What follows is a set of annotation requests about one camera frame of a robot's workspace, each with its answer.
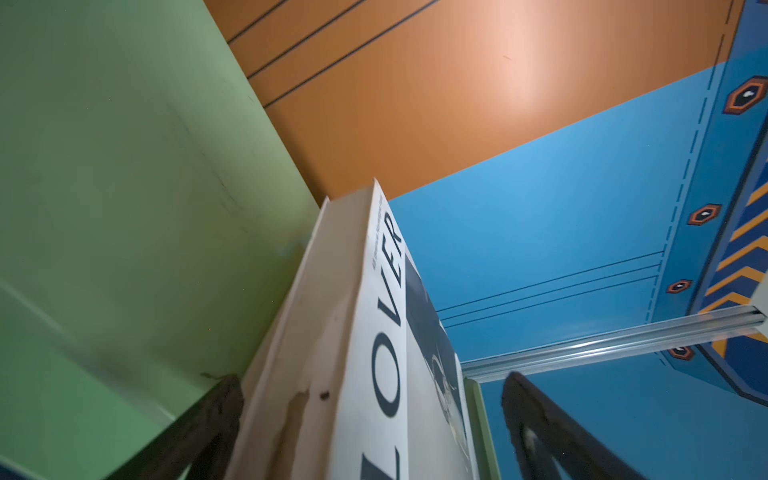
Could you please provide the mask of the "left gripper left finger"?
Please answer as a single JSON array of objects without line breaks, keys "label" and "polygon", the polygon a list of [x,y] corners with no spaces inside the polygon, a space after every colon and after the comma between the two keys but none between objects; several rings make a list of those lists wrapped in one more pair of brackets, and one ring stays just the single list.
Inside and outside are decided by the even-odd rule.
[{"label": "left gripper left finger", "polygon": [[222,479],[244,408],[240,380],[227,375],[111,479]]}]

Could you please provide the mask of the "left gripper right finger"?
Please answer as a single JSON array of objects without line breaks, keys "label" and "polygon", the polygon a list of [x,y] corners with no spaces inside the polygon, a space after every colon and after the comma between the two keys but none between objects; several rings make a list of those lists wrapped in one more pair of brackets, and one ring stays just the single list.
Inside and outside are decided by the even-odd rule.
[{"label": "left gripper right finger", "polygon": [[501,406],[524,479],[641,479],[519,372],[504,381]]}]

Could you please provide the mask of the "white LOVER book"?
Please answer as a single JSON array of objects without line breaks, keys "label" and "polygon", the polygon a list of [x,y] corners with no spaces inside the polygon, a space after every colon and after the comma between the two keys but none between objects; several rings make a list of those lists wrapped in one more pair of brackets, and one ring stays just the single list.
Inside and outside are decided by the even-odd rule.
[{"label": "white LOVER book", "polygon": [[473,479],[463,372],[378,183],[326,200],[243,383],[230,479]]}]

